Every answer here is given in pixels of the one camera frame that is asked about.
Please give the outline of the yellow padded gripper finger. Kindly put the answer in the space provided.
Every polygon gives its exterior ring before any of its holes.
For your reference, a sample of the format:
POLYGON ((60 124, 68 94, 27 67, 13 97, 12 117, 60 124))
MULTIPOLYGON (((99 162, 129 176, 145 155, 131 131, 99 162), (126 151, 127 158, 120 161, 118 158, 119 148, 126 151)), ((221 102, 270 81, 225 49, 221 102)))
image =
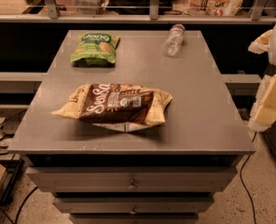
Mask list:
POLYGON ((276 75, 265 75, 260 81, 250 112, 248 127, 264 132, 276 121, 276 75))
POLYGON ((269 51, 269 41, 272 34, 272 29, 266 31, 261 36, 259 36, 255 41, 253 41, 248 50, 255 53, 261 54, 269 51))

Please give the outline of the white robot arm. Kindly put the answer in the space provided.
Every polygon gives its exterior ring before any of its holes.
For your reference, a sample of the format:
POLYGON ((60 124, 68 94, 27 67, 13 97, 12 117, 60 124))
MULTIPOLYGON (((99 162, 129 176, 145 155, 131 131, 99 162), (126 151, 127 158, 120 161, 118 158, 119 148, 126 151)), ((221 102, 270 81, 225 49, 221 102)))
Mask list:
MULTIPOLYGON (((276 66, 276 24, 266 31, 248 48, 257 54, 266 52, 269 63, 276 66)), ((248 127, 255 132, 264 132, 276 121, 276 74, 264 75, 260 81, 255 96, 255 102, 250 112, 248 127)))

